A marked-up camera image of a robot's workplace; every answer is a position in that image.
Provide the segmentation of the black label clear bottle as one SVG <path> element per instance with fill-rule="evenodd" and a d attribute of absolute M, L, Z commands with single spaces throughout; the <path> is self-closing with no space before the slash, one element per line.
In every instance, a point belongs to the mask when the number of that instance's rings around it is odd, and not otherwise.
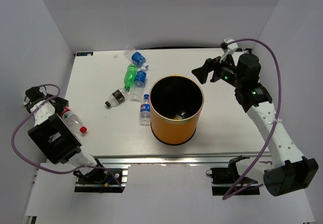
<path fill-rule="evenodd" d="M 108 108 L 116 107 L 123 103 L 129 96 L 129 87 L 123 87 L 114 91 L 105 102 Z"/>

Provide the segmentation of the red label clear bottle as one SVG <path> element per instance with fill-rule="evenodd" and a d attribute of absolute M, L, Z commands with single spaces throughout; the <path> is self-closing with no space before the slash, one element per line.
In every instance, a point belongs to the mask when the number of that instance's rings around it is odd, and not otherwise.
<path fill-rule="evenodd" d="M 84 135 L 87 133 L 87 128 L 82 120 L 69 107 L 64 108 L 61 118 L 74 134 Z"/>

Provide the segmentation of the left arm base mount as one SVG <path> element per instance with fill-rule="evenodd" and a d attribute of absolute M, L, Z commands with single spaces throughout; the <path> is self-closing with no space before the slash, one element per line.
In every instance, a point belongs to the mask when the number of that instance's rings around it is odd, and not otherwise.
<path fill-rule="evenodd" d="M 109 171 L 91 169 L 87 174 L 80 170 L 73 172 L 76 176 L 75 193 L 123 193 L 123 169 L 112 168 Z"/>

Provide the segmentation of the blue label bottle top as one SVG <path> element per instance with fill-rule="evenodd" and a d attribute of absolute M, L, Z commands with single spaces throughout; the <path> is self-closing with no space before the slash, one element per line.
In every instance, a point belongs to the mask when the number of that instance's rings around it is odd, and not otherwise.
<path fill-rule="evenodd" d="M 124 49 L 124 55 L 138 68 L 144 67 L 146 70 L 149 68 L 146 58 L 134 47 L 127 45 Z"/>

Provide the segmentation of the small pepsi bottle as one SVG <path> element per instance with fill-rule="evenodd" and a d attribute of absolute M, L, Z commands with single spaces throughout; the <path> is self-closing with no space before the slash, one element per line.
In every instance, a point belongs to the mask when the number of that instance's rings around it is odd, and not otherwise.
<path fill-rule="evenodd" d="M 140 102 L 140 115 L 139 119 L 142 125 L 149 125 L 151 120 L 149 95 L 144 94 L 142 101 Z"/>

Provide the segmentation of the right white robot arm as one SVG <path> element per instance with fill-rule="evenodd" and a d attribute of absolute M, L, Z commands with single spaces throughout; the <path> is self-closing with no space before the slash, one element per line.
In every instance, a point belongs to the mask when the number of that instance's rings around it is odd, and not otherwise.
<path fill-rule="evenodd" d="M 207 59 L 202 67 L 192 70 L 202 84 L 212 72 L 212 82 L 223 80 L 235 88 L 238 103 L 265 141 L 260 154 L 268 149 L 272 158 L 272 164 L 259 162 L 260 156 L 231 159 L 227 175 L 234 183 L 224 199 L 236 194 L 235 186 L 245 178 L 264 185 L 273 196 L 306 189 L 318 170 L 316 160 L 306 158 L 288 135 L 271 95 L 259 82 L 260 70 L 259 59 L 253 54 L 239 56 L 237 63 L 230 55 Z"/>

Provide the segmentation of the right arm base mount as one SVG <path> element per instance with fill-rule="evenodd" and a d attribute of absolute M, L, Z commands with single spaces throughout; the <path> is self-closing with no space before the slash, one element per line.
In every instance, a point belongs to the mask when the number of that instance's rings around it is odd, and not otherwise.
<path fill-rule="evenodd" d="M 206 176 L 211 178 L 213 196 L 223 196 L 228 191 L 228 189 L 240 177 L 236 169 L 236 163 L 245 159 L 250 160 L 250 157 L 241 155 L 231 159 L 228 167 L 213 167 L 205 172 Z M 252 179 L 244 177 L 232 192 L 247 186 L 251 182 Z M 237 195 L 260 195 L 260 186 L 261 185 L 259 185 L 258 182 L 255 182 Z"/>

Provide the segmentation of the blue label bottle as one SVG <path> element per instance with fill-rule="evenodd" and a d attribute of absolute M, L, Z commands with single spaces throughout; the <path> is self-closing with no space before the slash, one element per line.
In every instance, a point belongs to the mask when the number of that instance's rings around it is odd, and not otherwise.
<path fill-rule="evenodd" d="M 146 77 L 147 77 L 146 67 L 141 67 L 137 72 L 134 79 L 134 84 L 131 87 L 130 95 L 129 95 L 130 100 L 133 100 L 133 101 L 141 100 L 141 98 L 143 97 L 143 91 L 146 84 Z"/>
<path fill-rule="evenodd" d="M 134 47 L 127 45 L 124 49 L 124 55 L 138 68 L 144 67 L 146 70 L 149 68 L 146 58 Z"/>

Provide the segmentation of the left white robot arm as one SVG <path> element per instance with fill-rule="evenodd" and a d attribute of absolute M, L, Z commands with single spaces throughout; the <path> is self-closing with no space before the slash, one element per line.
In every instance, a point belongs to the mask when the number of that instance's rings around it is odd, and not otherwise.
<path fill-rule="evenodd" d="M 43 93 L 39 86 L 25 91 L 27 111 L 35 120 L 28 131 L 29 137 L 53 164 L 69 163 L 73 166 L 94 166 L 89 177 L 95 183 L 106 179 L 106 170 L 98 159 L 81 150 L 81 142 L 62 116 L 68 112 L 69 102 L 58 96 Z"/>

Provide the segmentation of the green plastic bottle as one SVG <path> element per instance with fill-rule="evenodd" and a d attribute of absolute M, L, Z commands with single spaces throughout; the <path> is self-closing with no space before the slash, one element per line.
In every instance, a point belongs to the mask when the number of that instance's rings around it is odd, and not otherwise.
<path fill-rule="evenodd" d="M 130 88 L 133 86 L 137 71 L 138 71 L 138 68 L 133 64 L 130 64 L 127 67 L 127 71 L 124 77 L 125 89 L 127 91 L 129 91 Z"/>

